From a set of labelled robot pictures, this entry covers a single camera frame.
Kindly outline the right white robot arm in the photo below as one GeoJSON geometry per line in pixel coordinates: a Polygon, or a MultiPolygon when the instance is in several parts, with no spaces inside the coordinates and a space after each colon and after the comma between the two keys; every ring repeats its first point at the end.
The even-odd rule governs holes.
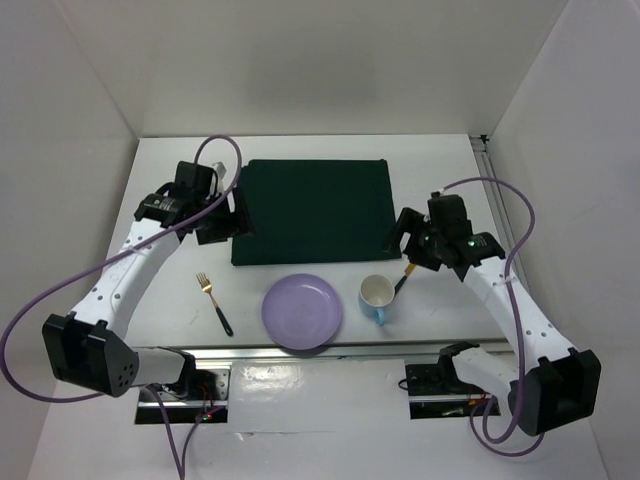
{"type": "Polygon", "coordinates": [[[516,366],[477,343],[441,349],[436,379],[448,392],[474,385],[507,403],[518,428],[536,436],[591,416],[601,363],[578,350],[541,311],[488,232],[474,232],[463,199],[435,193],[427,213],[402,209],[388,245],[413,265],[452,270],[486,307],[517,355],[516,366]]]}

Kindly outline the light blue mug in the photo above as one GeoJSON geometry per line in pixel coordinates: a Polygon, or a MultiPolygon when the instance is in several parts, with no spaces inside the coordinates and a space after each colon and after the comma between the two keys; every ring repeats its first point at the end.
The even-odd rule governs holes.
{"type": "Polygon", "coordinates": [[[360,311],[378,326],[386,324],[386,311],[394,299],[395,288],[387,277],[370,275],[362,280],[358,292],[360,311]]]}

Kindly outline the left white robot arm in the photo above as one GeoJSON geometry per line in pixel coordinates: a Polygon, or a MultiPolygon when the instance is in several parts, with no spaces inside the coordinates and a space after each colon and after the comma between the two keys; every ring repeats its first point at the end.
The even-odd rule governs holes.
{"type": "Polygon", "coordinates": [[[176,399],[193,394],[193,355],[170,347],[133,348],[125,336],[154,277],[188,235],[208,245],[250,232],[243,193],[224,184],[225,174],[222,163],[181,161],[174,180],[140,202],[116,261],[67,315],[52,314],[43,325],[56,379],[114,398],[147,385],[176,399]]]}

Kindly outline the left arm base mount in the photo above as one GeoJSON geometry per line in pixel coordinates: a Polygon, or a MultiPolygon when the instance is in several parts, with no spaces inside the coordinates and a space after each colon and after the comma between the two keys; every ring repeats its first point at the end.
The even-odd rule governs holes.
{"type": "Polygon", "coordinates": [[[195,371],[184,383],[154,384],[172,425],[226,423],[232,363],[196,362],[195,371]]]}

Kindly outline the dark green cloth napkin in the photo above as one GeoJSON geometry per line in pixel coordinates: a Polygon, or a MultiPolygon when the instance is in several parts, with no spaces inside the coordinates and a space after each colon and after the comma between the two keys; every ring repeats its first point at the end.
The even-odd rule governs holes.
{"type": "Polygon", "coordinates": [[[236,266],[386,261],[396,223],[383,160],[254,159],[242,169],[252,233],[233,239],[236,266]]]}

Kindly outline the purple plate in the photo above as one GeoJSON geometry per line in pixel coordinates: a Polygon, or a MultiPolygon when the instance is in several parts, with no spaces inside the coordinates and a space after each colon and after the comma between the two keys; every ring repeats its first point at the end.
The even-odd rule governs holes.
{"type": "Polygon", "coordinates": [[[306,351],[329,342],[342,325],[337,291],[324,279],[293,274],[276,281],[261,304],[261,320],[269,338],[290,350],[306,351]]]}

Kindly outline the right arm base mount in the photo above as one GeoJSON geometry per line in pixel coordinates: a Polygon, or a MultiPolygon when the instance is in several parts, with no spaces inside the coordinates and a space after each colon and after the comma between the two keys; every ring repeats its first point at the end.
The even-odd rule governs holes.
{"type": "Polygon", "coordinates": [[[398,387],[408,394],[412,420],[469,417],[484,413],[489,395],[464,383],[449,384],[436,364],[407,364],[398,387]]]}

